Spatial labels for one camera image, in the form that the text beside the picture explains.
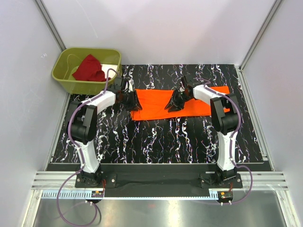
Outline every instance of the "folded orange fabric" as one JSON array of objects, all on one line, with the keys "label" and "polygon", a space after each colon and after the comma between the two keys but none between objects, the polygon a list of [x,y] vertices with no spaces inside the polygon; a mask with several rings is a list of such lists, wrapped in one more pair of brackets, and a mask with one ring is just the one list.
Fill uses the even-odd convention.
[{"label": "folded orange fabric", "polygon": [[[229,93],[228,86],[212,88],[222,93]],[[210,106],[201,100],[195,99],[187,101],[183,110],[169,113],[168,110],[165,110],[164,108],[167,103],[169,103],[173,90],[137,89],[136,91],[142,106],[142,110],[131,111],[131,117],[134,121],[211,115]]]}]

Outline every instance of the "red cloth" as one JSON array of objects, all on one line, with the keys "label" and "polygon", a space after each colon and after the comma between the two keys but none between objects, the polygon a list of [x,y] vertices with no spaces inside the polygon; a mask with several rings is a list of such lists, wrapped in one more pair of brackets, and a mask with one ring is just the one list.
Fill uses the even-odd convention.
[{"label": "red cloth", "polygon": [[106,81],[105,73],[102,71],[102,65],[93,55],[89,54],[83,62],[81,62],[77,71],[72,74],[76,80],[82,81]]}]

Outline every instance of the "metallic floor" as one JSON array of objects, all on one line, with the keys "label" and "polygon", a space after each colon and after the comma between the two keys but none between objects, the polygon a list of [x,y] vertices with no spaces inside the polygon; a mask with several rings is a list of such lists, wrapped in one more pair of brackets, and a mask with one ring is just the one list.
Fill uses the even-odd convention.
[{"label": "metallic floor", "polygon": [[[234,192],[234,201],[244,192]],[[80,200],[60,200],[62,212]],[[214,201],[103,200],[92,227],[286,227],[274,191],[253,191],[242,203],[221,207]],[[88,204],[70,210],[65,217],[74,224],[89,223],[95,211]],[[42,199],[35,227],[67,227],[59,217],[55,200]]]}]

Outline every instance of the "green basket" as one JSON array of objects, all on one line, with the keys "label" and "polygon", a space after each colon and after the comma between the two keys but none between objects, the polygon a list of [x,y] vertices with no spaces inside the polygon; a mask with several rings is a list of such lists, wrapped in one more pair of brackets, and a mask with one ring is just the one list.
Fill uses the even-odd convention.
[{"label": "green basket", "polygon": [[[70,48],[63,51],[52,71],[52,76],[64,89],[71,94],[96,95],[105,87],[105,82],[80,81],[75,80],[72,74],[77,70],[81,62],[92,54],[102,64],[117,65],[117,72],[122,74],[121,54],[112,49],[95,48]],[[115,81],[113,78],[108,81],[108,85]]]}]

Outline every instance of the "marble pattern tabletop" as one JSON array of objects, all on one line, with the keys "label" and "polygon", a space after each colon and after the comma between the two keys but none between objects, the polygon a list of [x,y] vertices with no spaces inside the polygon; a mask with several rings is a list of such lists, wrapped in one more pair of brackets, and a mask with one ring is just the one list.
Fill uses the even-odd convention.
[{"label": "marble pattern tabletop", "polygon": [[[211,86],[229,86],[236,94],[243,117],[237,136],[238,162],[263,162],[250,114],[234,65],[124,65],[123,74],[136,88],[172,90],[183,75],[196,75]],[[89,96],[71,95],[70,101]],[[218,136],[211,117],[177,117],[132,121],[130,113],[114,105],[98,115],[94,140],[100,163],[213,163],[218,156]],[[79,157],[61,129],[52,163],[78,163]]]}]

